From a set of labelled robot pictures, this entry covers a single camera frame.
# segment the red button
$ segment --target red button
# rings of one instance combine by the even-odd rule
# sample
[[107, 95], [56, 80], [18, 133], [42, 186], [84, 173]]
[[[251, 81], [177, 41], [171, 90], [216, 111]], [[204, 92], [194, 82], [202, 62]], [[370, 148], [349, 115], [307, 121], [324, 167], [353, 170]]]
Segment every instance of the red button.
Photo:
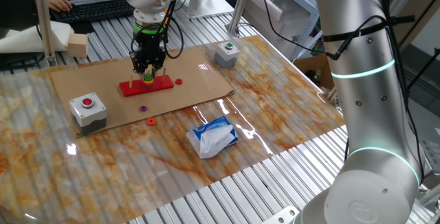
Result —
[[85, 98], [84, 100], [82, 100], [82, 107], [84, 107], [84, 108], [90, 108], [93, 105], [94, 105], [94, 102], [92, 99]]
[[93, 100], [87, 98], [87, 99], [82, 100], [82, 103], [83, 103], [84, 105], [90, 105], [91, 103], [93, 103]]

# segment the brown cardboard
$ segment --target brown cardboard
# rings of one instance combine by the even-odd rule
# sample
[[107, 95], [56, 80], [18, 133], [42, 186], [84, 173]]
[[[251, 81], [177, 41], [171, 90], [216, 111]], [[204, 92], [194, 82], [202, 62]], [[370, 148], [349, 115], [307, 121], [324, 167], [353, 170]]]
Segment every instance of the brown cardboard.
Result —
[[[234, 89], [208, 63], [206, 55], [200, 49], [184, 50], [176, 60], [167, 58], [164, 67], [173, 81], [181, 78], [183, 84], [175, 84], [172, 89], [127, 98], [122, 95], [118, 85], [119, 82], [130, 80], [133, 65], [129, 59], [53, 72], [52, 79], [77, 137], [81, 135], [70, 118], [69, 101], [87, 93], [95, 92], [107, 108], [107, 126], [102, 130], [234, 93]], [[140, 111], [143, 105], [148, 108], [145, 112]]]
[[322, 74], [319, 81], [321, 82], [321, 87], [325, 87], [327, 90], [332, 90], [335, 84], [333, 83], [333, 77], [331, 76], [331, 70], [327, 56], [318, 55], [312, 56], [310, 58], [301, 58], [294, 60], [294, 65], [303, 74], [309, 70], [321, 69]]

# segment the red ring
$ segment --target red ring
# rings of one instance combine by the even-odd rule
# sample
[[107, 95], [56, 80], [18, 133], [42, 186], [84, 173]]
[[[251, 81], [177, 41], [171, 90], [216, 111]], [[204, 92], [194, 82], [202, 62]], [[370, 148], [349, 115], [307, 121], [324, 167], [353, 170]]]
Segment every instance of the red ring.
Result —
[[149, 126], [153, 126], [156, 124], [156, 119], [154, 117], [149, 117], [146, 119], [146, 124], [148, 124]]

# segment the green ring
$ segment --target green ring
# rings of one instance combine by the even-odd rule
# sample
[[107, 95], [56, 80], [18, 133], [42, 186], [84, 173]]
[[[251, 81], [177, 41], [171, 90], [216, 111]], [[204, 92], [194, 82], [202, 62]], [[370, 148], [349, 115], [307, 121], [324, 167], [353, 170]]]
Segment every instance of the green ring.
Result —
[[[134, 28], [136, 29], [136, 31], [139, 32], [139, 31], [141, 30], [141, 28], [140, 28], [139, 25], [136, 23], [136, 21], [133, 23], [133, 26], [134, 26]], [[159, 33], [162, 33], [162, 32], [164, 32], [164, 28], [162, 28], [162, 29], [160, 30]], [[142, 33], [143, 33], [143, 34], [155, 35], [155, 34], [157, 34], [157, 31], [142, 30]]]
[[150, 76], [147, 77], [146, 74], [145, 74], [145, 75], [144, 75], [144, 80], [145, 80], [145, 81], [152, 81], [152, 80], [154, 80], [153, 75], [150, 74]]

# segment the red block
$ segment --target red block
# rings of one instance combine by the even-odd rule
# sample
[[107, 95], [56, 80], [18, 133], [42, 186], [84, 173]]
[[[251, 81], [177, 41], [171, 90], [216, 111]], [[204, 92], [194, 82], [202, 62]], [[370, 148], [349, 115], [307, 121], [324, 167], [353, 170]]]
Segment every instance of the red block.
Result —
[[130, 88], [129, 81], [119, 83], [119, 88], [121, 89], [121, 92], [124, 95], [124, 97], [130, 97], [138, 94], [170, 89], [173, 87], [174, 87], [174, 83], [171, 80], [170, 76], [168, 75], [165, 76], [165, 80], [163, 82], [162, 82], [162, 76], [156, 76], [156, 78], [154, 78], [154, 86], [151, 89], [146, 89], [142, 85], [142, 80], [134, 80], [132, 88]]

